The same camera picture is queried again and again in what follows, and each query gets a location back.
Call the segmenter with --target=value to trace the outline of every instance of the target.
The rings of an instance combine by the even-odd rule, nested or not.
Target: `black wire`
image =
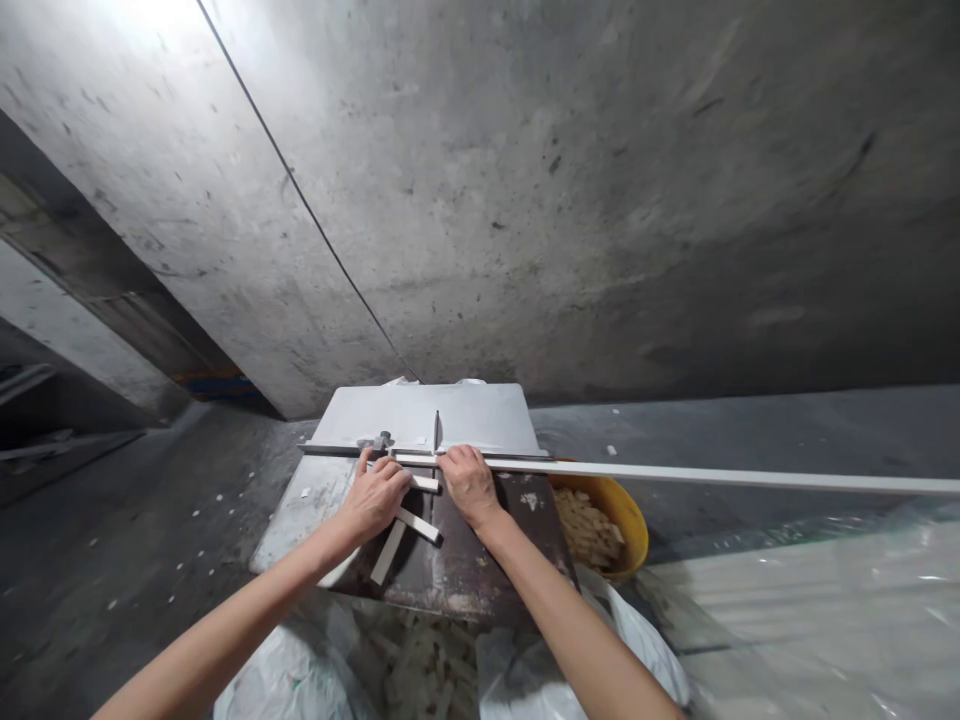
[[[207,9],[203,5],[203,0],[197,0],[197,5],[200,6],[200,12],[203,13],[203,17],[207,21],[207,25],[210,26],[210,31],[213,33],[213,37],[217,40],[217,45],[220,46],[220,50],[223,52],[223,56],[227,59],[227,63],[230,65],[230,69],[233,70],[233,76],[237,78],[237,82],[240,83],[240,89],[243,90],[243,94],[247,96],[247,101],[250,103],[250,107],[253,108],[253,112],[257,116],[257,120],[260,121],[260,127],[263,128],[263,131],[267,134],[267,138],[270,140],[270,144],[273,145],[274,151],[277,153],[277,157],[280,158],[280,162],[283,164],[283,169],[287,173],[287,177],[290,178],[290,183],[293,185],[294,189],[297,191],[297,195],[300,196],[300,202],[303,203],[303,206],[307,209],[307,212],[310,213],[310,219],[313,220],[313,224],[316,225],[317,230],[320,231],[320,237],[323,238],[323,241],[327,244],[327,248],[330,250],[330,253],[333,255],[333,259],[337,261],[337,265],[340,266],[340,270],[343,272],[343,276],[347,278],[347,282],[350,283],[350,287],[353,288],[353,291],[357,294],[357,297],[360,298],[360,302],[363,303],[363,306],[367,309],[367,312],[370,313],[370,317],[373,319],[373,322],[376,323],[377,328],[383,334],[383,339],[387,341],[387,344],[390,346],[390,349],[396,353],[396,356],[400,358],[400,362],[409,370],[413,376],[423,382],[420,379],[420,376],[417,375],[417,371],[410,367],[410,363],[407,362],[406,358],[400,354],[400,351],[397,350],[397,346],[393,344],[393,341],[390,339],[390,336],[387,335],[387,331],[383,329],[383,325],[380,324],[380,320],[377,319],[377,316],[373,313],[373,308],[370,307],[370,303],[367,302],[367,299],[363,296],[363,293],[360,292],[360,288],[357,287],[357,284],[353,281],[353,278],[350,277],[350,273],[347,272],[347,268],[344,267],[343,261],[340,259],[340,256],[337,255],[337,251],[333,249],[333,245],[330,244],[327,234],[323,231],[323,228],[320,226],[320,221],[317,220],[317,216],[313,212],[313,208],[310,207],[310,203],[307,202],[307,198],[304,197],[303,191],[300,189],[300,183],[297,182],[297,179],[293,176],[293,171],[290,169],[290,166],[287,164],[287,159],[283,156],[283,153],[280,152],[280,146],[277,145],[277,141],[273,139],[273,133],[270,132],[270,128],[267,127],[266,121],[263,119],[263,115],[260,114],[260,109],[257,107],[257,104],[253,101],[253,96],[250,95],[250,91],[247,90],[246,83],[243,82],[243,78],[240,77],[240,72],[237,70],[237,66],[233,64],[233,58],[230,57],[230,53],[227,52],[226,45],[223,44],[223,40],[220,39],[220,33],[217,32],[216,26],[213,24],[213,20],[210,19],[210,14],[207,12]]]

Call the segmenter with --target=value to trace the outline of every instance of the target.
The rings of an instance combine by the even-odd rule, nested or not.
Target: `yellow bucket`
[[[635,573],[647,559],[650,535],[647,523],[633,498],[613,478],[599,475],[550,475],[553,488],[579,490],[590,502],[620,528],[624,548],[609,571],[599,571],[607,580],[622,580]]]

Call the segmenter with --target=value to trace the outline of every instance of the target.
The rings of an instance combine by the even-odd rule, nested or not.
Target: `transparent plastic sheet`
[[[920,499],[872,533],[652,566],[637,585],[694,717],[905,720],[960,704],[960,503]]]

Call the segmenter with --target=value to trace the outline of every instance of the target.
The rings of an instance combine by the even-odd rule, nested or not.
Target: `white trim strip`
[[[436,467],[433,455],[398,453],[402,466]],[[614,465],[549,460],[487,459],[491,470],[501,472],[552,473],[554,475],[602,475],[619,480],[675,480],[677,482],[754,487],[837,490],[846,492],[899,493],[905,495],[960,496],[960,481],[933,478],[881,477],[873,475],[815,475],[810,473],[757,472],[753,470],[710,470],[705,468]]]
[[[417,517],[406,508],[397,510],[397,519],[403,520],[412,530],[416,530],[432,543],[440,537],[440,531],[423,518]]]
[[[410,487],[414,490],[423,490],[423,492],[440,492],[440,481],[436,478],[428,478],[423,475],[414,475],[410,481]]]
[[[387,571],[393,563],[393,556],[397,554],[397,548],[400,547],[400,540],[403,538],[406,527],[400,520],[393,521],[393,528],[387,536],[387,542],[384,543],[380,557],[377,558],[377,564],[373,566],[373,572],[370,573],[370,579],[377,585],[383,585],[383,581],[386,580]]]

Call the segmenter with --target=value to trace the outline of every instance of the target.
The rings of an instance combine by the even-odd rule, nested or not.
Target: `white scrap piece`
[[[410,480],[410,487],[414,490],[422,490],[423,492],[438,493],[440,492],[440,481],[436,478],[414,475]]]
[[[405,527],[406,525],[399,519],[393,521],[393,528],[390,530],[387,542],[380,551],[380,557],[377,558],[377,564],[373,566],[373,572],[370,573],[370,579],[377,585],[383,585],[383,581],[387,578],[387,571],[393,562],[393,556],[397,554],[397,548],[400,547]]]
[[[439,529],[435,528],[423,518],[417,517],[406,508],[397,510],[397,519],[403,520],[411,529],[416,530],[432,543],[435,543],[437,538],[440,537]]]

